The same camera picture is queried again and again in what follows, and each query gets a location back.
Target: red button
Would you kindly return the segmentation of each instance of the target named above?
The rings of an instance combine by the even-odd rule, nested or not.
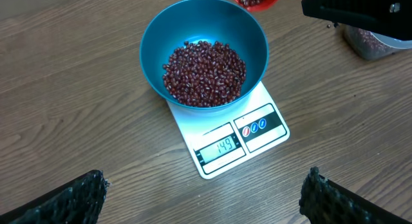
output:
[[[242,130],[243,137],[248,137],[250,134],[250,128],[248,126],[244,127]]]

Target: wooden table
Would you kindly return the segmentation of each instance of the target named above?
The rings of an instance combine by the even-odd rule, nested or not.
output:
[[[312,166],[412,221],[412,57],[367,62],[300,0],[254,14],[270,44],[263,83],[290,139],[200,178],[138,59],[179,0],[0,0],[0,214],[102,169],[100,223],[308,223]]]

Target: glass jar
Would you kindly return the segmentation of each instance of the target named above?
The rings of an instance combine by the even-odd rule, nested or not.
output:
[[[346,25],[343,35],[349,45],[366,60],[375,60],[412,48],[412,41],[400,41],[392,37]]]

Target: scale control panel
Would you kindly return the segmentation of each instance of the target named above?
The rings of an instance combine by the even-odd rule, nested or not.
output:
[[[269,103],[205,133],[193,144],[193,151],[199,170],[206,175],[202,176],[209,179],[284,142],[288,136],[285,121]]]

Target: white scale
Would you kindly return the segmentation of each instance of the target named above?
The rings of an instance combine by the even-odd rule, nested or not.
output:
[[[289,128],[262,82],[218,110],[168,102],[200,176],[211,179],[284,142]]]

